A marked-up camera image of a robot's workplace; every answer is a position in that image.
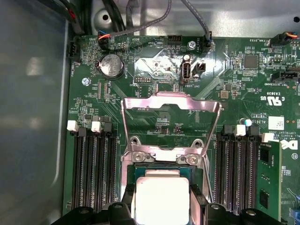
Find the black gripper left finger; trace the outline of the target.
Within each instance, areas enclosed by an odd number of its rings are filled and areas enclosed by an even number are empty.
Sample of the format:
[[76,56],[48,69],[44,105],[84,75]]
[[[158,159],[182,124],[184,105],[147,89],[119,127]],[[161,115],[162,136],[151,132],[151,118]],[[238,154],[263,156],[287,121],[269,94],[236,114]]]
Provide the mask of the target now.
[[96,213],[91,207],[78,207],[55,221],[56,225],[136,225],[129,204],[134,197],[134,185],[128,184],[121,202],[109,204]]

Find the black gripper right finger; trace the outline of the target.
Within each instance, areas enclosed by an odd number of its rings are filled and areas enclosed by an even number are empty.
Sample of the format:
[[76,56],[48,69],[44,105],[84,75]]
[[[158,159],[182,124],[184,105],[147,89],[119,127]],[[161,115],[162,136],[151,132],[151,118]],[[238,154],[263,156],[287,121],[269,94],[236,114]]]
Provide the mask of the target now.
[[190,219],[193,225],[286,225],[287,221],[276,220],[266,213],[248,208],[238,215],[218,203],[209,203],[196,184],[189,186]]

